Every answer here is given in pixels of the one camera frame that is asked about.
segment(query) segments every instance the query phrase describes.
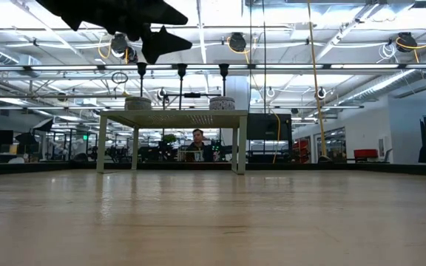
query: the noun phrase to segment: ceiling pipe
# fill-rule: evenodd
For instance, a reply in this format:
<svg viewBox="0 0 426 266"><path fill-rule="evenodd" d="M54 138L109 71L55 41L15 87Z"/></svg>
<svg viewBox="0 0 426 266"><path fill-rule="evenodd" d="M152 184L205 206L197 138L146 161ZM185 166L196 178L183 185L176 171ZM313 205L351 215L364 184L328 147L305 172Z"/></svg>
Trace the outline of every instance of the ceiling pipe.
<svg viewBox="0 0 426 266"><path fill-rule="evenodd" d="M35 20L37 20L39 23L41 23L42 27L49 33L51 33L56 39L58 39L62 44L64 44L65 46L69 47L79 58L84 59L85 61L87 61L90 64L93 64L93 62L91 62L91 60L88 60L88 58L86 58L79 50L77 50L76 48L74 48L72 45L70 45L67 41L65 41L59 34L57 34L54 30L52 30L52 28L50 28L49 25L45 24L41 19L39 19L36 15L32 14L29 10L29 7L23 3L19 3L17 0L11 0L11 2L19 7L19 9L23 10L25 13L27 13L29 16L32 16Z"/></svg>

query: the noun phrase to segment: ceiling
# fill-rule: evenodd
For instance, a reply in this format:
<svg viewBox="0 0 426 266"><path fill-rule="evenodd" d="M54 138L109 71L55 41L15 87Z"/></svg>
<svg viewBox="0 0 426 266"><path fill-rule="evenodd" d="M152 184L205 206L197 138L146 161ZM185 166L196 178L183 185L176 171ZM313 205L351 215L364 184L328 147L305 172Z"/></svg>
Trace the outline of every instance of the ceiling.
<svg viewBox="0 0 426 266"><path fill-rule="evenodd" d="M157 64L309 64L311 63L311 45L308 28L308 11L304 1L265 0L264 13L262 2L255 1L253 7L243 5L243 1L231 0L168 0L166 1L189 18L185 26L167 27L172 34L185 38L193 43L191 50L162 55ZM397 34L409 32L418 42L426 45L426 8L413 8L416 1L388 1L391 4L365 5L366 1L321 1L311 5L311 20L314 23L313 39L317 54L317 63L357 63L357 64L389 64L398 62L415 62L412 52L386 52L382 49L389 42L395 41ZM28 7L28 12L20 6ZM354 19L361 16L361 22L355 24ZM161 25L152 25L157 31ZM237 54L229 49L226 40L231 33L242 33L248 43L249 53ZM108 53L111 37L105 29L83 23L78 32L72 31L59 17L45 10L36 1L0 0L0 50L11 55L30 55L42 65L86 65L86 64L124 64L124 60ZM143 61L142 43L131 43ZM426 62L426 48L420 49L419 61ZM134 78L121 86L111 81L111 72L98 73L105 80L60 78L49 80L40 78L44 75L79 75L93 72L47 72L39 77L20 76L14 72L0 72L0 81L29 92L30 81L38 93L51 95L64 92L72 95L105 95L127 92L138 95L139 80L137 72L125 72ZM335 92L334 97L345 95L376 75L373 73L331 73L319 74L319 86ZM264 75L256 74L251 88L261 90ZM266 86L277 90L274 97L266 101L270 104L300 104L314 102L313 75L267 74ZM164 88L178 93L178 77L174 70L157 71L146 77L144 87L148 97L155 100L157 91ZM218 93L223 86L222 78L217 72L190 72L184 81L185 92ZM260 105L259 93L253 94ZM190 106L208 105L208 98L185 99ZM93 106L123 106L123 98L105 98L90 102ZM69 100L61 103L57 100L46 100L44 104L56 106L79 106L80 101Z"/></svg>

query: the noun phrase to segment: white wall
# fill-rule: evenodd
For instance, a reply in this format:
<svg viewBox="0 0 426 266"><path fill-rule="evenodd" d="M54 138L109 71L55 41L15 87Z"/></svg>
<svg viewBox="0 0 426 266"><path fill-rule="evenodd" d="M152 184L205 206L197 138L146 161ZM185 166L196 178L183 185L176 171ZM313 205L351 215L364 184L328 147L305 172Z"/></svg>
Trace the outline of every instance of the white wall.
<svg viewBox="0 0 426 266"><path fill-rule="evenodd" d="M381 97L377 102L365 103L364 109L349 109L338 114L338 119L328 120L324 123L324 130L346 130L346 154L354 158L355 149L379 149L379 139L385 139L385 150L392 147L391 126L389 121L388 97ZM314 139L320 133L320 125L305 126L295 129L292 133L294 139L311 136L312 158L315 158L317 144Z"/></svg>
<svg viewBox="0 0 426 266"><path fill-rule="evenodd" d="M420 120L426 116L426 92L403 99L389 97L389 115L393 161L417 164L422 147Z"/></svg>

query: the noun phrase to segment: man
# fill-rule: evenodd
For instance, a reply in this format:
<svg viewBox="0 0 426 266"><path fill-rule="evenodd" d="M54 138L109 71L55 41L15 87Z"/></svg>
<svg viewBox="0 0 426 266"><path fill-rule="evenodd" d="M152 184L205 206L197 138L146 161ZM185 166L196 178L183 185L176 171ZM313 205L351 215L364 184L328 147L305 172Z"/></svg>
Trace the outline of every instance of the man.
<svg viewBox="0 0 426 266"><path fill-rule="evenodd" d="M203 151L205 149L205 144L203 143L203 131L200 129L195 129L193 132L193 143L186 149L187 151L196 151L188 153L186 156L187 162L203 162L203 153L198 151Z"/></svg>

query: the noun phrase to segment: light fixture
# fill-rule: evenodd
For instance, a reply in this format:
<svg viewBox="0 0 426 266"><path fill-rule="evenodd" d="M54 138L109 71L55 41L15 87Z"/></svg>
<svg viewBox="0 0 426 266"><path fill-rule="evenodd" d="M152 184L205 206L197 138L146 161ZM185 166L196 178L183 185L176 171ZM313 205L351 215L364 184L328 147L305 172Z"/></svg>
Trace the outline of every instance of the light fixture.
<svg viewBox="0 0 426 266"><path fill-rule="evenodd" d="M83 120L79 117L73 117L73 116L68 116L68 115L59 115L58 117L60 119L68 120L68 121L82 121Z"/></svg>
<svg viewBox="0 0 426 266"><path fill-rule="evenodd" d="M34 107L34 106L31 106L31 107L27 107L29 110L63 110L63 109L65 109L65 107L63 107L63 106L60 106L60 107L57 107L57 106L39 106L39 107Z"/></svg>
<svg viewBox="0 0 426 266"><path fill-rule="evenodd" d="M5 102L5 103L15 104L15 105L27 104L27 102L25 102L23 100L15 99L15 98L0 98L0 101Z"/></svg>
<svg viewBox="0 0 426 266"><path fill-rule="evenodd" d="M95 61L100 62L102 64L107 64L105 61L103 61L103 59L101 58L95 58Z"/></svg>
<svg viewBox="0 0 426 266"><path fill-rule="evenodd" d="M0 66L0 71L24 71L22 66Z"/></svg>
<svg viewBox="0 0 426 266"><path fill-rule="evenodd" d="M408 64L405 68L408 68L408 69L426 69L426 64Z"/></svg>
<svg viewBox="0 0 426 266"><path fill-rule="evenodd" d="M267 96L274 97L275 91L272 89L272 87L269 87L269 90L267 91Z"/></svg>
<svg viewBox="0 0 426 266"><path fill-rule="evenodd" d="M256 69L264 69L266 66L265 65L257 65ZM313 64L268 64L267 65L268 69L313 69L314 65ZM322 69L323 65L322 64L318 64L316 65L317 69Z"/></svg>
<svg viewBox="0 0 426 266"><path fill-rule="evenodd" d="M333 64L332 69L395 69L398 64Z"/></svg>

